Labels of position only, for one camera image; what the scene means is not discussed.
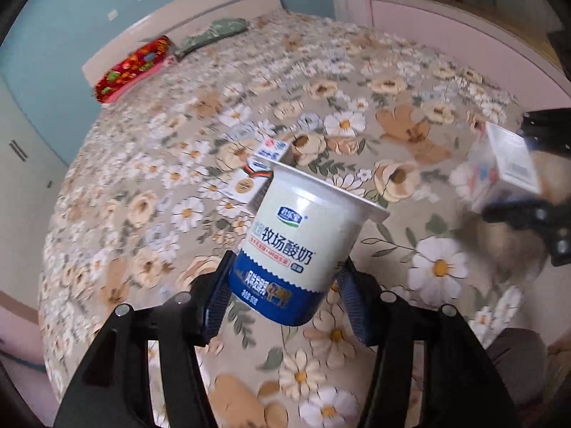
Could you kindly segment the beige headboard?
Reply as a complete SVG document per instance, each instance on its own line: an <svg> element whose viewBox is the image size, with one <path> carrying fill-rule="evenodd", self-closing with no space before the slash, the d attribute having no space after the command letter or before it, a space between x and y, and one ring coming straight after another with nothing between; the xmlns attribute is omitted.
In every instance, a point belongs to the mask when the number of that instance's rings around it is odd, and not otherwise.
<svg viewBox="0 0 571 428"><path fill-rule="evenodd" d="M115 64L140 46L166 35L175 45L217 19L252 20L282 9L281 0L174 0L140 19L104 45L82 66L95 86Z"/></svg>

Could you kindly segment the green patterned pillow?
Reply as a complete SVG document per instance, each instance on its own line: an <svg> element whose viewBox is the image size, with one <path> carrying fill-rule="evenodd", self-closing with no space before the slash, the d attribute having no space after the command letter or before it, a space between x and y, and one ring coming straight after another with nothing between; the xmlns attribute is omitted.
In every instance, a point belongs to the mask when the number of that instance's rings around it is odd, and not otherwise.
<svg viewBox="0 0 571 428"><path fill-rule="evenodd" d="M174 49L173 55L180 60L190 53L201 49L206 45L214 42L234 37L249 29L249 23L246 19L217 19L214 20L207 28L200 29L196 34L190 35L183 39L177 48Z"/></svg>

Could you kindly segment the red patterned pillow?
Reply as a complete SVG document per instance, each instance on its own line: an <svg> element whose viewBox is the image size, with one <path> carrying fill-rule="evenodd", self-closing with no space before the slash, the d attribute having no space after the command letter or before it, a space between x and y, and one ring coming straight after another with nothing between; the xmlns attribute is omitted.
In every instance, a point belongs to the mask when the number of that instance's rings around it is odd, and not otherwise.
<svg viewBox="0 0 571 428"><path fill-rule="evenodd" d="M171 47L171 39L162 35L131 52L96 83L94 96L97 102L102 105L115 102L137 82L159 72L170 56Z"/></svg>

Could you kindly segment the white milk carton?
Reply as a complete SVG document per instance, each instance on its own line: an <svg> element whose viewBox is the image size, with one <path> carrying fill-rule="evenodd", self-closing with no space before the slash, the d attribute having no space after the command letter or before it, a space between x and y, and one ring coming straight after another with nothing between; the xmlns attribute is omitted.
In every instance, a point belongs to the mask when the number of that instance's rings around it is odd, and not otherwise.
<svg viewBox="0 0 571 428"><path fill-rule="evenodd" d="M273 138L265 139L254 154L234 171L223 189L223 195L241 204L254 206L257 196L271 183L272 169L268 162L291 163L290 144Z"/></svg>

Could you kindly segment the white wardrobe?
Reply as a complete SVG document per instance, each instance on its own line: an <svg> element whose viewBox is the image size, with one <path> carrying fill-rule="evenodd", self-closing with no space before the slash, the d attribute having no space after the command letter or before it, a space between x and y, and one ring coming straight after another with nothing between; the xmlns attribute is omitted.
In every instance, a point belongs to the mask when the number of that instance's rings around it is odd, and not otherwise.
<svg viewBox="0 0 571 428"><path fill-rule="evenodd" d="M1 291L36 309L49 221L68 166L1 84Z"/></svg>

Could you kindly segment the floral bed cover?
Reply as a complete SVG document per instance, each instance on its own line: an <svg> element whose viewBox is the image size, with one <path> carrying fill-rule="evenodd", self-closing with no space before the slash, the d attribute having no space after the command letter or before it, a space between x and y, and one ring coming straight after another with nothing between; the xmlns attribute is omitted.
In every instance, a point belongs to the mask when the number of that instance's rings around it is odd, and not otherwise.
<svg viewBox="0 0 571 428"><path fill-rule="evenodd" d="M224 427L353 427L375 349L331 274L349 257L484 345L522 302L515 253L469 212L469 151L521 108L416 42L277 11L106 106L45 240L45 366L63 397L116 307L162 304L239 255L197 363Z"/></svg>

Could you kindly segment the blue white yogurt cup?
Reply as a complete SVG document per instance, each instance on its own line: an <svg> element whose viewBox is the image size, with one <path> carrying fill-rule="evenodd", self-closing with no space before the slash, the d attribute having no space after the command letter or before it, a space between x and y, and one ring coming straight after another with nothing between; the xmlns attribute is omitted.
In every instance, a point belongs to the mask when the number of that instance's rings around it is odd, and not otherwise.
<svg viewBox="0 0 571 428"><path fill-rule="evenodd" d="M281 162L234 261L231 292L284 326L307 323L348 260L366 221L388 211Z"/></svg>

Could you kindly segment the white medicine box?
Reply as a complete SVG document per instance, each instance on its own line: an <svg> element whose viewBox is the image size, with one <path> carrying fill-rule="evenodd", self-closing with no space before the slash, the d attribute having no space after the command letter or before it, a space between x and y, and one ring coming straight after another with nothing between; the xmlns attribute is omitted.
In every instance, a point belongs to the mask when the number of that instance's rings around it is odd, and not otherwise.
<svg viewBox="0 0 571 428"><path fill-rule="evenodd" d="M491 204L537 197L541 185L526 141L493 123L486 123L469 150L469 203L481 214Z"/></svg>

